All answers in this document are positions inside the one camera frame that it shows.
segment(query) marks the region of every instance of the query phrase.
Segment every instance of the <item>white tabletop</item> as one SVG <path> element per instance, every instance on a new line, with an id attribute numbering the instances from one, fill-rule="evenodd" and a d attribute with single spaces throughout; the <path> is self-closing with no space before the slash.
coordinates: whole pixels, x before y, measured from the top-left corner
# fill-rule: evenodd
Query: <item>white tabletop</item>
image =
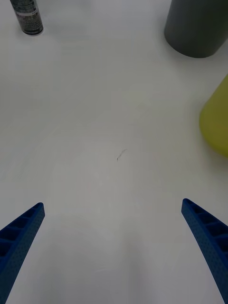
<path id="1" fill-rule="evenodd" d="M 0 3 L 0 228 L 46 211 L 7 303 L 223 303 L 181 202 L 228 224 L 228 160 L 198 128 L 228 45 L 174 51 L 168 0 L 38 5 L 29 37 Z"/>

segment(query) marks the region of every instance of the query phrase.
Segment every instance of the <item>spray can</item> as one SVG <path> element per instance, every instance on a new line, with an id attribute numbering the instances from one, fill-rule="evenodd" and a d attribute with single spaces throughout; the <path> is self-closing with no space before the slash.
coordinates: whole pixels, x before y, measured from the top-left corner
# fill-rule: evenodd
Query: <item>spray can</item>
<path id="1" fill-rule="evenodd" d="M 36 0 L 10 0 L 22 31 L 28 35 L 38 35 L 43 31 Z"/>

